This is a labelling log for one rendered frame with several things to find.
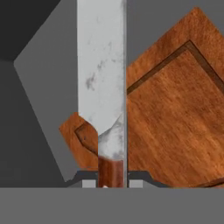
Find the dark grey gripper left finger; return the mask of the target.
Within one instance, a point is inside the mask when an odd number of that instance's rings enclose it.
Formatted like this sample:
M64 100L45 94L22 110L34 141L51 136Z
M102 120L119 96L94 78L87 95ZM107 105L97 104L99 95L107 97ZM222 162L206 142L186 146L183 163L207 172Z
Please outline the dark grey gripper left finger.
M73 179L66 182L66 187L96 188L97 184L97 171L77 171Z

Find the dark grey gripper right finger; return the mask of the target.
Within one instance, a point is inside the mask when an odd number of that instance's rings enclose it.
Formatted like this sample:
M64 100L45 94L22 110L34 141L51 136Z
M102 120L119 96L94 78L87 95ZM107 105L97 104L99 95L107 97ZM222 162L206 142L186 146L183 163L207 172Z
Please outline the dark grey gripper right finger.
M156 181L147 171L128 172L128 188L143 188L144 182L156 187L164 186L163 183Z

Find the knife with wooden handle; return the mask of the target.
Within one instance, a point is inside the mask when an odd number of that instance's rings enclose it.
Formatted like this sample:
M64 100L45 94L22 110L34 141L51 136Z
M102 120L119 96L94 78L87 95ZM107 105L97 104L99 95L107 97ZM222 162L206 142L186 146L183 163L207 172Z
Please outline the knife with wooden handle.
M98 186L128 186L127 0L77 0L78 112L97 132Z

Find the wooden cutting board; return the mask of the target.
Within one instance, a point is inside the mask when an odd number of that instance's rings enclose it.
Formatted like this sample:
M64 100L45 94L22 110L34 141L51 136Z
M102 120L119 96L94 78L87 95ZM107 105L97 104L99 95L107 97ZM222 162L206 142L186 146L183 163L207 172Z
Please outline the wooden cutting board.
M126 63L126 91L128 172L224 186L224 36L200 8ZM78 109L59 132L81 170L98 172L97 132Z

